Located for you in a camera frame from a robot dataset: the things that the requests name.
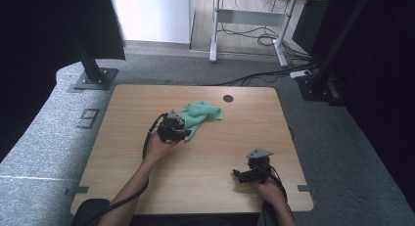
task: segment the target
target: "stand base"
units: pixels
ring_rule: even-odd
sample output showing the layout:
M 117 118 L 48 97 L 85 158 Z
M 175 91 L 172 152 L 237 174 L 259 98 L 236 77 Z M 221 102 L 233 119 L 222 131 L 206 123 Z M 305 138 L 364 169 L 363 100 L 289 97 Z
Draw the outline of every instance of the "stand base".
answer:
M 329 79 L 323 90 L 313 89 L 314 79 L 312 77 L 298 77 L 297 84 L 305 101 L 327 102 L 330 106 L 343 107 L 342 94 L 338 79 Z
M 116 68 L 100 68 L 100 79 L 98 81 L 90 80 L 86 73 L 83 72 L 82 75 L 78 78 L 75 85 L 73 86 L 74 90 L 108 90 L 110 88 L 113 79 L 118 72 Z

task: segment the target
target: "wooden table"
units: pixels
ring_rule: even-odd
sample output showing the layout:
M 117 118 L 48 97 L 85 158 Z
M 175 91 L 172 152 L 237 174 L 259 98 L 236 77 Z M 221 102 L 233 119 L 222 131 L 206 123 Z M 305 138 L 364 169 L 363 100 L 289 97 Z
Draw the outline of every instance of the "wooden table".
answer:
M 281 44 L 284 40 L 284 35 L 287 31 L 288 23 L 290 22 L 294 6 L 297 0 L 289 0 L 288 7 L 285 14 L 265 13 L 265 12 L 247 12 L 240 10 L 226 10 L 220 8 L 220 0 L 213 1 L 213 35 L 210 40 L 210 55 L 211 63 L 216 62 L 217 52 L 217 24 L 218 23 L 239 23 L 239 24 L 253 24 L 266 26 L 279 26 L 281 31 L 278 33 L 278 38 L 273 40 L 274 48 L 277 53 L 278 60 L 282 68 L 288 66 L 284 56 L 284 51 Z
M 232 174 L 234 168 L 249 170 L 246 155 L 255 148 L 275 153 L 271 164 L 292 210 L 312 210 L 310 194 L 298 188 L 306 182 L 273 88 L 118 85 L 80 181 L 88 191 L 75 195 L 71 213 L 87 199 L 113 199 L 141 163 L 154 120 L 200 100 L 220 107 L 223 119 L 202 122 L 157 166 L 137 214 L 260 212 L 262 198 Z

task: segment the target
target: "desk leg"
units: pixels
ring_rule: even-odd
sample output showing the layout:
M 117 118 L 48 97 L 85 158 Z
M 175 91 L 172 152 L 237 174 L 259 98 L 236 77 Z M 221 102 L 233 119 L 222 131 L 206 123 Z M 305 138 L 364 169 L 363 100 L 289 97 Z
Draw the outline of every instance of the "desk leg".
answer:
M 284 56 L 284 51 L 281 48 L 281 44 L 284 40 L 284 35 L 287 31 L 288 23 L 290 22 L 294 6 L 296 5 L 296 1 L 297 0 L 290 0 L 289 5 L 288 5 L 288 10 L 286 12 L 286 17 L 284 18 L 283 25 L 281 26 L 280 35 L 277 39 L 274 40 L 274 48 L 275 48 L 275 51 L 277 52 L 278 60 L 280 61 L 280 65 L 282 68 L 286 68 L 288 64 Z
M 219 11 L 219 0 L 214 0 L 213 2 L 213 35 L 210 40 L 210 57 L 209 61 L 211 63 L 216 62 L 216 52 L 217 52 L 217 13 Z

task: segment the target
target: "white desk frame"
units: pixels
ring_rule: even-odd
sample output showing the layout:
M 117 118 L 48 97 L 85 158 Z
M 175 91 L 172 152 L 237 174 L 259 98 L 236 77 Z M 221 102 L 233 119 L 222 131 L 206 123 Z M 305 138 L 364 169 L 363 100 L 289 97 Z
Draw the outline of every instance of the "white desk frame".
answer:
M 218 23 L 239 23 L 239 24 L 253 24 L 266 26 L 281 26 L 281 32 L 278 38 L 273 40 L 274 48 L 277 52 L 278 60 L 282 68 L 288 66 L 284 51 L 281 48 L 284 40 L 284 35 L 287 31 L 294 6 L 297 0 L 289 0 L 287 11 L 284 14 L 263 13 L 263 12 L 248 12 L 239 10 L 220 9 L 220 0 L 214 0 L 213 5 L 213 36 L 210 40 L 210 57 L 211 63 L 216 62 L 217 53 L 217 24 Z

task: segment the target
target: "electrical cable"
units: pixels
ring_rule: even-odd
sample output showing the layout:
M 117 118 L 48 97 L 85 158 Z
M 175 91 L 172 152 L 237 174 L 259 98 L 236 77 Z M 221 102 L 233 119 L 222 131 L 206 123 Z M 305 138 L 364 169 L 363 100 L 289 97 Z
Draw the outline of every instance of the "electrical cable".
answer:
M 149 129 L 149 131 L 147 133 L 146 141 L 144 142 L 143 155 L 142 155 L 143 159 L 144 159 L 144 157 L 146 156 L 146 153 L 147 153 L 147 146 L 149 145 L 151 134 L 152 134 L 153 130 L 156 128 L 157 124 L 159 123 L 160 118 L 162 116 L 165 116 L 165 115 L 167 115 L 167 113 L 162 113 L 155 120 L 155 122 L 153 123 L 153 125 Z M 83 222 L 81 224 L 81 226 L 86 226 L 86 225 L 90 224 L 91 222 L 93 222 L 94 220 L 101 218 L 104 214 L 110 212 L 111 210 L 114 210 L 114 209 L 122 206 L 123 204 L 128 203 L 128 202 L 134 200 L 135 198 L 139 197 L 140 195 L 142 195 L 147 190 L 147 187 L 149 186 L 149 181 L 150 181 L 150 179 L 147 178 L 147 181 L 144 184 L 143 188 L 141 188 L 137 193 L 135 193 L 135 194 L 131 195 L 130 197 L 127 197 L 127 198 L 125 198 L 125 199 L 123 199 L 123 200 L 121 200 L 117 203 L 109 205 L 107 208 L 101 210 L 100 212 L 96 213 L 94 216 L 92 216 L 91 218 L 89 218 L 88 220 Z

